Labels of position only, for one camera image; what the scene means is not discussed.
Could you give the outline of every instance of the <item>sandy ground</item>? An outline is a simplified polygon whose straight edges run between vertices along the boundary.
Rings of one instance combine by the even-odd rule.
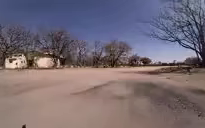
[[[157,68],[2,70],[0,128],[205,128],[205,74]]]

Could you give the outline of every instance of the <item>white building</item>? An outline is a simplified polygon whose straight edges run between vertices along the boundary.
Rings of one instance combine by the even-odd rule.
[[[57,59],[56,67],[59,68],[61,66],[60,60]],[[53,68],[55,67],[54,59],[51,57],[35,57],[34,64],[36,68]]]
[[[23,54],[13,54],[6,58],[5,68],[7,69],[21,69],[27,68],[27,59]]]

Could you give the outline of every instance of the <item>sky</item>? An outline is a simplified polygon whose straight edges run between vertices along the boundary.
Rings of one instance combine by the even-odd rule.
[[[149,21],[165,0],[0,0],[0,23],[30,29],[64,28],[75,38],[93,42],[122,40],[133,52],[154,61],[183,61],[194,53],[145,36]]]

